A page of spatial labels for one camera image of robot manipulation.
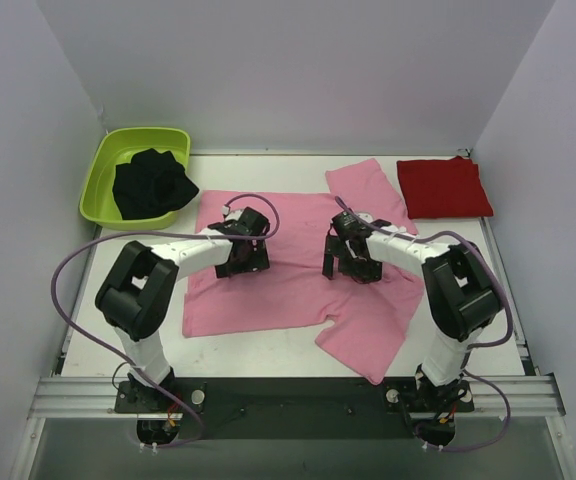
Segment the pink t shirt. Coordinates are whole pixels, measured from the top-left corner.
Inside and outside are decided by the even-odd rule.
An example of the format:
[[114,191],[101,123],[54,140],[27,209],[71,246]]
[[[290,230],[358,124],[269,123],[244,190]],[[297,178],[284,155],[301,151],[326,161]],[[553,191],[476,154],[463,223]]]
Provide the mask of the pink t shirt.
[[322,274],[325,236],[341,197],[366,212],[417,231],[403,199],[379,163],[368,159],[325,174],[328,192],[269,193],[280,216],[278,233],[266,242],[270,267],[258,273],[217,278],[207,269],[188,279],[182,333],[201,337],[307,327],[331,319],[315,339],[318,347],[373,384],[380,383],[405,341],[424,295],[421,278],[386,265],[380,281],[362,284]]

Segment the red t shirt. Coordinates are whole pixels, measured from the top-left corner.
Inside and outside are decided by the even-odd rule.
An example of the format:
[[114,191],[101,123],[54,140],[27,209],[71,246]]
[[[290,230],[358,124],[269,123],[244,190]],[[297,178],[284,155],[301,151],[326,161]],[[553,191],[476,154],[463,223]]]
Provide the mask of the red t shirt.
[[410,219],[492,217],[494,210],[471,159],[397,162],[397,177]]

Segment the green plastic basin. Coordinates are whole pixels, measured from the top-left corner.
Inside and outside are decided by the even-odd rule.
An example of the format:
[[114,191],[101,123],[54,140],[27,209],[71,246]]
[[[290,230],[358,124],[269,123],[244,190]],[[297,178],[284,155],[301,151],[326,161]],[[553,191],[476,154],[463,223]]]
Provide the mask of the green plastic basin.
[[176,211],[124,220],[114,200],[116,166],[129,164],[134,154],[150,148],[159,153],[170,151],[175,160],[188,169],[191,139],[183,130],[142,126],[111,131],[102,139],[88,169],[79,201],[79,211],[85,219],[117,231],[163,230],[175,223]]

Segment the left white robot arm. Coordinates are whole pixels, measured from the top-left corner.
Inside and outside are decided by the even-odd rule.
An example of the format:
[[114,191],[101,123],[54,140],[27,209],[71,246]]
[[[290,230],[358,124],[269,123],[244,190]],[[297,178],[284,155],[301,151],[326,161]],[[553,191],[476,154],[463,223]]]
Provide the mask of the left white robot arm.
[[209,269],[218,279],[267,270],[270,263],[262,237],[269,231],[267,217],[246,207],[209,225],[198,239],[152,247],[138,241],[124,245],[96,295],[95,306],[134,363],[131,378],[140,384],[137,398],[147,409],[164,410],[173,398],[174,372],[159,328],[175,285]]

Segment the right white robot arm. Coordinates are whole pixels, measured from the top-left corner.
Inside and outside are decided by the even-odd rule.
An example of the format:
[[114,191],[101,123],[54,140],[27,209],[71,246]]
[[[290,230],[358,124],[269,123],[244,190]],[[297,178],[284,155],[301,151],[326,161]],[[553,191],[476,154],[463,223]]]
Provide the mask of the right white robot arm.
[[486,345],[478,338],[508,306],[502,287],[476,245],[454,232],[457,242],[441,242],[442,233],[420,238],[368,214],[343,211],[326,234],[322,274],[334,273],[360,284],[382,280],[385,264],[424,282],[436,334],[417,369],[419,389],[439,394],[462,379],[471,352]]

